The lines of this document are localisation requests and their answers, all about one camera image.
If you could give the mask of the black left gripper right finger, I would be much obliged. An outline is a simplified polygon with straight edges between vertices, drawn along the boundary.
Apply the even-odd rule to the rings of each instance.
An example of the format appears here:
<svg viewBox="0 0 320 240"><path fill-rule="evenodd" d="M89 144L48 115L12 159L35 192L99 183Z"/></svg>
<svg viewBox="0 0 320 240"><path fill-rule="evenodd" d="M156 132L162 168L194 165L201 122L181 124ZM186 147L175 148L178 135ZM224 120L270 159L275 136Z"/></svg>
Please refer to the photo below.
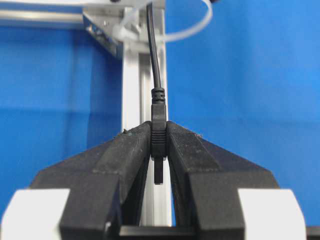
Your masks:
<svg viewBox="0 0 320 240"><path fill-rule="evenodd" d="M167 158L175 222L199 240L243 240L239 189L277 189L273 174L169 121Z"/></svg>

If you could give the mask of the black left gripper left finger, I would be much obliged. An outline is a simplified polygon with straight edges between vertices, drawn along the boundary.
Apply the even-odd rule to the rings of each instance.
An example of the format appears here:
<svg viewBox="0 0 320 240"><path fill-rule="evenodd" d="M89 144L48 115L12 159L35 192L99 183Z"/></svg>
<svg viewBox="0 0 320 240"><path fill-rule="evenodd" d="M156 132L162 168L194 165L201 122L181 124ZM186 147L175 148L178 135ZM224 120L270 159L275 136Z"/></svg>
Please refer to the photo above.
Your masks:
<svg viewBox="0 0 320 240"><path fill-rule="evenodd" d="M151 123L42 169L31 189L69 189L59 223L64 240L104 240L121 225L140 223Z"/></svg>

